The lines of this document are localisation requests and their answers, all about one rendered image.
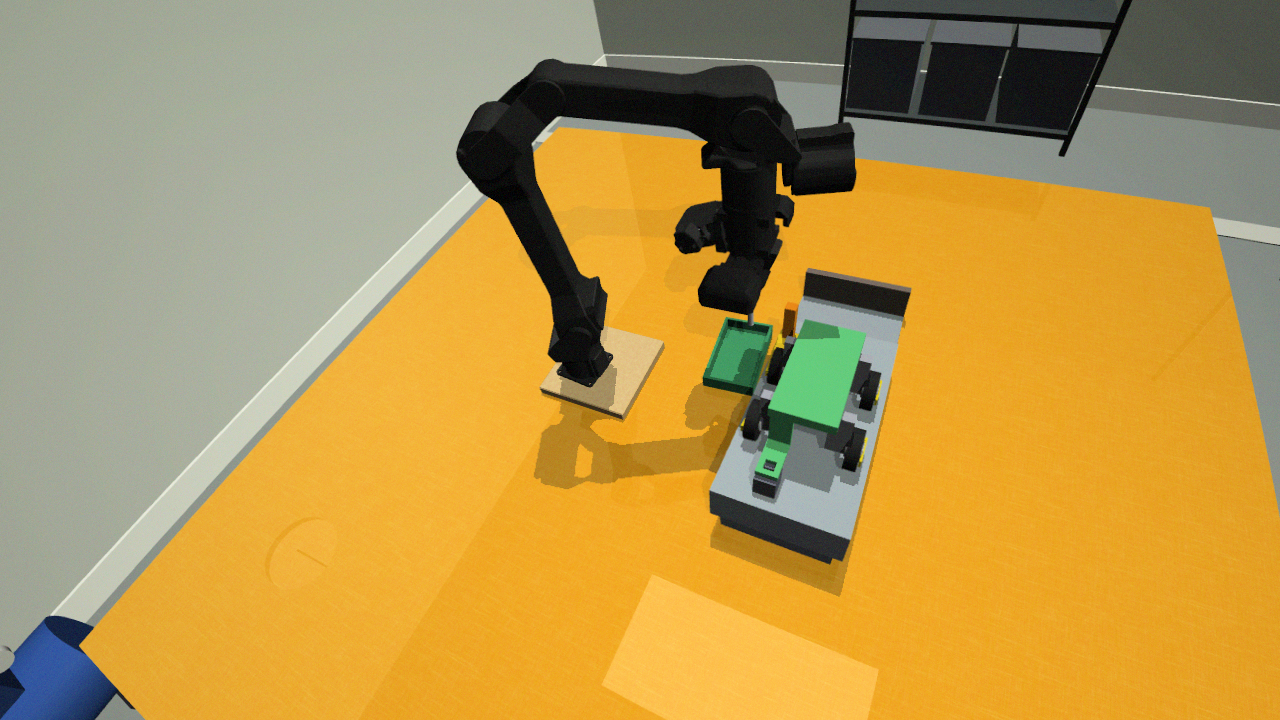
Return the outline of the grey ramp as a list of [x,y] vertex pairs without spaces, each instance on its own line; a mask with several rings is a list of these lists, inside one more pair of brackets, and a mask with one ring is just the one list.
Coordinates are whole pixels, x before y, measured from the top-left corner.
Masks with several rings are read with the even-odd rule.
[[[794,424],[792,442],[778,480],[754,474],[768,439],[742,438],[741,425],[754,398],[777,386],[765,382],[765,366],[746,413],[710,486],[709,512],[731,527],[768,543],[831,564],[844,562],[861,502],[876,446],[884,400],[890,389],[899,334],[913,288],[855,275],[806,268],[795,333],[805,319],[867,333],[861,354],[874,356],[870,370],[881,373],[881,392],[870,411],[859,407],[860,395],[849,393],[846,413],[858,414],[855,427],[867,430],[867,446],[856,471],[844,469],[844,454],[824,448],[827,433]],[[881,382],[879,380],[879,382]]]

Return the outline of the green tray floor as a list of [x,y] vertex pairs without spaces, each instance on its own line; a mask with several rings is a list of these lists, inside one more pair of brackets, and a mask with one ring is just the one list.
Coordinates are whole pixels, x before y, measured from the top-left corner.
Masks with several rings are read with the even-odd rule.
[[710,377],[753,386],[765,334],[728,325]]

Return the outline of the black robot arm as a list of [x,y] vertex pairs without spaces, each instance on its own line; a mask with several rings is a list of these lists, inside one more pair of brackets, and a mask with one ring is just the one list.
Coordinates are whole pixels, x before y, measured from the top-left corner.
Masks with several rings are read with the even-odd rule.
[[[460,168],[500,204],[550,295],[547,355],[562,363],[557,374],[589,388],[613,359],[600,342],[608,293],[599,275],[579,272],[536,181],[532,142],[556,117],[689,129],[707,141],[701,168],[721,168],[721,197],[737,210],[773,202],[777,163],[795,196],[855,187],[851,123],[795,132],[762,67],[678,74],[547,59],[498,101],[480,105],[460,138]],[[728,252],[723,222],[716,222],[722,200],[684,213],[673,234],[680,252]]]

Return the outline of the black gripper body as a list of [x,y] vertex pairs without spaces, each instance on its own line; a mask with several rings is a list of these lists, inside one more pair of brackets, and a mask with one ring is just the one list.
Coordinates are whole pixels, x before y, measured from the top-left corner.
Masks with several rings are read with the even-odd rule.
[[699,304],[730,313],[751,314],[762,292],[762,268],[771,255],[780,234],[792,222],[795,202],[788,195],[776,193],[773,202],[763,209],[737,210],[723,200],[716,211],[716,222],[723,222],[730,258],[724,266],[710,266],[698,288]]

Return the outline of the green four-wheeled trolley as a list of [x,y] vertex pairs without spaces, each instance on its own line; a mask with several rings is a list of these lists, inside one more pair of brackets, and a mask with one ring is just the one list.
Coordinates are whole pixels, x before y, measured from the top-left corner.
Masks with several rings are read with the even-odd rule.
[[[870,370],[874,356],[861,354],[865,337],[861,331],[805,319],[797,338],[787,336],[785,348],[774,348],[765,382],[777,387],[753,400],[741,425],[742,438],[754,442],[768,430],[754,474],[780,479],[794,424],[826,432],[824,448],[844,454],[842,468],[860,468],[867,430],[855,427],[858,414],[844,409],[852,393],[861,397],[859,407],[870,411],[881,392],[881,373]],[[764,469],[765,462],[776,465],[774,471]]]

